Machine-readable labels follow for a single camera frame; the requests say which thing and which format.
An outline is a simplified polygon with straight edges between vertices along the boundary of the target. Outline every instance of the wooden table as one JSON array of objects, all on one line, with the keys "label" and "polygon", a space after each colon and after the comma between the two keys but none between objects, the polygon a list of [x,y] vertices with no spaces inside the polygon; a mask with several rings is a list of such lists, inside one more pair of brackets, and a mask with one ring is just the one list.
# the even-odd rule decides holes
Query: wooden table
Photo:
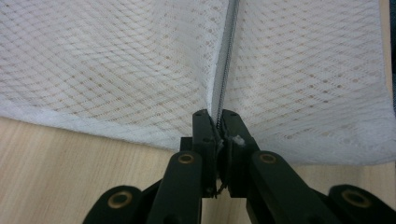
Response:
[{"label": "wooden table", "polygon": [[[389,2],[382,1],[388,78]],[[145,189],[163,177],[172,152],[0,118],[0,223],[81,223],[96,200],[118,185]],[[396,208],[395,163],[295,166],[309,186],[352,184]],[[246,200],[204,200],[203,223],[249,223]]]}]

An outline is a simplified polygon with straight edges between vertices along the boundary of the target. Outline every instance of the white mesh fabric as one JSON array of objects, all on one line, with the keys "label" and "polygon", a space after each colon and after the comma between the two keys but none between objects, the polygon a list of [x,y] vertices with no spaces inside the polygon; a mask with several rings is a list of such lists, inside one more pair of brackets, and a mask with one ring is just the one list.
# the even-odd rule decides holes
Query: white mesh fabric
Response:
[{"label": "white mesh fabric", "polygon": [[243,1],[224,108],[289,161],[394,161],[383,67],[377,1]]},{"label": "white mesh fabric", "polygon": [[[0,116],[177,150],[219,94],[227,6],[2,1]],[[377,1],[241,1],[225,108],[289,161],[395,160],[381,50]]]},{"label": "white mesh fabric", "polygon": [[0,116],[178,149],[210,107],[226,1],[0,4]]}]

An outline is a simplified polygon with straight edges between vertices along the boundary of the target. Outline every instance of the bolt hole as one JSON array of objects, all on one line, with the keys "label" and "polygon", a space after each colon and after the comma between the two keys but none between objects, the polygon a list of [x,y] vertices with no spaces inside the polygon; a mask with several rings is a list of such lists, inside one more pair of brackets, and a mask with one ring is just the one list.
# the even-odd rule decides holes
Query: bolt hole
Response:
[{"label": "bolt hole", "polygon": [[109,207],[119,209],[125,207],[132,201],[132,193],[126,190],[117,192],[108,199],[107,204]]},{"label": "bolt hole", "polygon": [[371,201],[357,190],[346,189],[341,193],[341,195],[345,201],[354,206],[360,208],[368,208],[371,206]]},{"label": "bolt hole", "polygon": [[194,157],[190,154],[183,154],[178,157],[178,161],[183,164],[189,164],[194,162]]},{"label": "bolt hole", "polygon": [[260,159],[265,162],[265,163],[269,163],[269,164],[273,164],[276,163],[276,157],[271,155],[271,154],[261,154],[260,155]]}]

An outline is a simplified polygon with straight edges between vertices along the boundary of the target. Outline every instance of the zipper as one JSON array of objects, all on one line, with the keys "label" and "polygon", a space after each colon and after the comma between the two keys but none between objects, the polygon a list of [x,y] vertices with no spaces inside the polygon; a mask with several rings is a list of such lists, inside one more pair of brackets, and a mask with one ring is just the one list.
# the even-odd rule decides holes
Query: zipper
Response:
[{"label": "zipper", "polygon": [[219,51],[219,59],[217,62],[215,77],[215,88],[220,86],[219,92],[214,89],[212,98],[212,105],[216,105],[217,108],[212,109],[212,114],[215,115],[213,118],[216,121],[216,127],[220,127],[221,113],[224,103],[225,90],[227,86],[228,72],[230,68],[231,53],[233,50],[233,36],[235,33],[236,17],[238,14],[239,0],[230,0],[227,8],[227,15],[225,19],[225,26],[223,37],[221,39],[221,47]]}]

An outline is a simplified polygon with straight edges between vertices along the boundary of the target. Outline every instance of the metal screw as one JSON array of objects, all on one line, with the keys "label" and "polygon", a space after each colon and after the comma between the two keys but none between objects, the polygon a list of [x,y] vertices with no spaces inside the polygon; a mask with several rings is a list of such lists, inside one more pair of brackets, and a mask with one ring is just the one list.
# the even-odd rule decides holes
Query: metal screw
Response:
[{"label": "metal screw", "polygon": [[194,157],[190,154],[183,154],[178,157],[178,162],[183,164],[189,164],[194,162]]},{"label": "metal screw", "polygon": [[114,209],[122,208],[132,201],[132,193],[126,190],[119,191],[108,199],[107,204]]},{"label": "metal screw", "polygon": [[345,201],[360,208],[368,208],[372,204],[366,196],[362,195],[357,190],[346,189],[341,195]]},{"label": "metal screw", "polygon": [[271,155],[271,154],[267,154],[267,153],[261,154],[260,155],[260,160],[262,160],[265,163],[269,163],[269,164],[276,163],[276,157]]}]

